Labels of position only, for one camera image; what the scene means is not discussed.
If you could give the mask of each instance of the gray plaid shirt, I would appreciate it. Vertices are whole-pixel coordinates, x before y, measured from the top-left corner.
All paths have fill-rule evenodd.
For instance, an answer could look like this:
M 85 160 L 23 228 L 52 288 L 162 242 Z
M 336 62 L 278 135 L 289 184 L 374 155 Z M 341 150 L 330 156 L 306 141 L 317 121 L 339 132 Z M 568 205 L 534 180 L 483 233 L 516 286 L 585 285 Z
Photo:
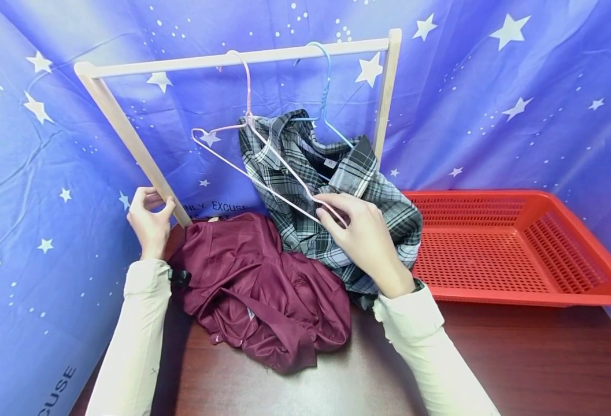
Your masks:
M 255 127 L 280 152 L 313 194 L 345 192 L 375 204 L 384 214 L 398 257 L 411 270 L 423 227 L 419 210 L 377 172 L 375 154 L 366 136 L 352 140 L 354 148 L 346 143 L 324 145 L 315 138 L 312 122 L 291 121 L 292 118 L 307 117 L 305 110 L 276 118 L 257 117 Z M 247 173 L 314 215 L 318 205 L 307 197 L 300 183 L 250 128 L 240 130 L 239 137 Z M 318 174 L 331 180 L 327 184 Z M 378 292 L 375 282 L 351 262 L 326 229 L 265 189 L 257 189 L 282 236 L 285 250 L 300 251 L 306 257 L 319 260 L 345 282 L 349 292 L 360 294 L 358 298 Z

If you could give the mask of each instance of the red basket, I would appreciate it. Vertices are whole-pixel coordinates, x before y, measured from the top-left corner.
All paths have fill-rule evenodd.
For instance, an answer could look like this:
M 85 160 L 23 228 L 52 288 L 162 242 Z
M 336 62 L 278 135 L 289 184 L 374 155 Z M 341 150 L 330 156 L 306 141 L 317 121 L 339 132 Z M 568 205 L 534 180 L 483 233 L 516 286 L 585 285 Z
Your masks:
M 436 299 L 611 306 L 611 254 L 554 196 L 407 191 L 423 214 L 414 276 Z

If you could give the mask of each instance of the table surface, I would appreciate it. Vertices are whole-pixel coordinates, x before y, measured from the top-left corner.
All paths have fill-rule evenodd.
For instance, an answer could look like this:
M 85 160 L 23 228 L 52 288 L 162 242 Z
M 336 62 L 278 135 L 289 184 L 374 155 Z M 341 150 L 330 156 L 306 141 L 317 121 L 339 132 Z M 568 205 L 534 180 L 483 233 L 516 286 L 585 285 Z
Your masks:
M 168 253 L 182 239 L 171 233 Z M 440 302 L 446 331 L 503 416 L 611 415 L 611 320 L 599 307 Z M 280 376 L 208 336 L 171 304 L 155 416 L 423 415 L 409 368 L 372 314 L 353 308 L 345 348 Z M 83 416 L 96 373 L 71 416 Z

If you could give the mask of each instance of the wire hanger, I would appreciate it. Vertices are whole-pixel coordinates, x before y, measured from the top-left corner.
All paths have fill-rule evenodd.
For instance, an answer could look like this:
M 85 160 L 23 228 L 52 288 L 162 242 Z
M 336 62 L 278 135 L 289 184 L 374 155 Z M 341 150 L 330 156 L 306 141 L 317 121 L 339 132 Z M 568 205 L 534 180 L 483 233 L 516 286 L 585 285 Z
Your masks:
M 317 198 L 314 197 L 314 195 L 310 192 L 310 189 L 307 187 L 305 182 L 296 174 L 296 172 L 293 171 L 293 169 L 291 168 L 291 166 L 289 166 L 287 161 L 285 161 L 282 158 L 282 156 L 280 156 L 280 153 L 277 150 L 275 150 L 273 148 L 273 146 L 271 146 L 271 144 L 266 139 L 264 139 L 264 137 L 259 132 L 257 132 L 257 129 L 254 127 L 254 115 L 252 114 L 252 110 L 251 110 L 251 93 L 252 93 L 252 90 L 251 90 L 251 80 L 250 80 L 250 69 L 247 66 L 247 62 L 244 61 L 244 59 L 240 56 L 240 54 L 238 52 L 236 52 L 236 51 L 228 51 L 227 53 L 234 54 L 235 56 L 237 56 L 239 58 L 239 60 L 243 63 L 243 66 L 245 67 L 245 75 L 247 76 L 247 109 L 245 110 L 245 121 L 244 121 L 243 124 L 235 124 L 234 126 L 226 126 L 226 127 L 214 128 L 210 132 L 207 132 L 207 131 L 203 130 L 203 128 L 193 128 L 192 129 L 192 140 L 194 140 L 196 142 L 196 144 L 198 144 L 201 147 L 203 147 L 204 149 L 208 150 L 208 152 L 214 154 L 215 157 L 217 157 L 218 159 L 221 159 L 227 165 L 231 166 L 232 168 L 234 168 L 235 170 L 237 170 L 241 174 L 247 176 L 249 179 L 251 179 L 254 183 L 259 185 L 261 188 L 266 189 L 267 191 L 272 193 L 274 196 L 280 198 L 280 200 L 282 200 L 284 202 L 287 202 L 288 205 L 290 205 L 294 209 L 300 211 L 301 214 L 305 215 L 306 217 L 310 218 L 311 220 L 315 221 L 316 223 L 321 224 L 319 219 L 317 219 L 313 215 L 309 214 L 309 212 L 305 211 L 304 209 L 301 209 L 296 204 L 294 204 L 291 201 L 287 200 L 287 198 L 283 197 L 282 195 L 278 194 L 274 190 L 270 189 L 265 184 L 262 184 L 257 179 L 254 179 L 253 177 L 248 175 L 245 171 L 240 169 L 238 166 L 234 165 L 230 161 L 227 161 L 227 159 L 223 158 L 221 155 L 216 153 L 212 148 L 210 148 L 209 146 L 206 146 L 203 143 L 201 143 L 199 140 L 197 140 L 197 137 L 194 134 L 195 131 L 198 131 L 198 132 L 202 132 L 205 136 L 210 136 L 210 135 L 213 134 L 213 132 L 229 130 L 229 129 L 232 129 L 232 128 L 240 129 L 240 128 L 244 128 L 244 127 L 249 127 L 250 130 L 261 139 L 261 141 L 264 143 L 264 145 L 266 145 L 266 147 L 272 153 L 274 153 L 274 155 L 276 157 L 278 157 L 278 159 L 280 159 L 280 162 L 282 162 L 282 164 L 287 168 L 287 170 L 289 172 L 291 172 L 291 174 L 296 178 L 298 183 L 301 184 L 301 186 L 305 189 L 305 193 L 307 194 L 308 198 L 310 198 L 310 200 L 312 200 L 312 201 L 317 202 L 318 204 L 322 204 L 323 206 L 327 207 L 328 211 L 330 211 L 333 215 L 335 215 L 336 218 L 342 224 L 344 224 L 345 228 L 349 227 L 349 225 L 345 222 L 344 218 L 342 218 L 342 216 L 340 216 L 340 214 L 338 214 L 338 212 L 335 209 L 333 209 L 326 202 L 319 201 Z
M 353 148 L 354 145 L 351 144 L 351 142 L 347 140 L 346 137 L 343 136 L 343 134 L 340 133 L 337 128 L 333 127 L 332 124 L 328 122 L 328 120 L 326 119 L 326 101 L 328 100 L 328 89 L 331 88 L 331 56 L 330 54 L 328 54 L 326 49 L 324 49 L 324 46 L 320 44 L 319 42 L 310 42 L 308 43 L 308 46 L 310 45 L 318 47 L 319 49 L 321 49 L 324 55 L 326 55 L 327 77 L 326 77 L 326 85 L 324 86 L 324 95 L 321 99 L 321 106 L 319 108 L 318 117 L 292 118 L 292 121 L 317 121 L 319 118 L 323 118 L 324 123 L 326 123 L 326 126 L 328 126 L 333 132 L 335 132 L 335 134 L 338 135 L 340 139 L 343 139 L 343 141 L 346 144 L 348 144 L 349 147 Z

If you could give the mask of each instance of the hand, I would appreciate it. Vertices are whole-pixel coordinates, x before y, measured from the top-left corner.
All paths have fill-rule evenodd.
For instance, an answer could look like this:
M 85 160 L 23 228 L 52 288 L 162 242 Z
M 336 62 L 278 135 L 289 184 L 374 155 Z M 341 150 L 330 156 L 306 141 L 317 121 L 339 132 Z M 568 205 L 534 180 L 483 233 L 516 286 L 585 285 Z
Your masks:
M 171 224 L 169 218 L 176 206 L 172 196 L 166 199 L 166 206 L 159 212 L 151 212 L 164 205 L 155 188 L 137 188 L 127 212 L 127 221 L 139 239 L 142 256 L 140 259 L 163 259 L 166 241 L 169 239 Z
M 317 216 L 333 240 L 375 281 L 385 297 L 397 298 L 414 291 L 414 278 L 398 259 L 382 212 L 376 205 L 349 194 L 319 194 L 315 198 L 349 217 L 349 227 L 344 229 L 326 209 L 317 209 Z

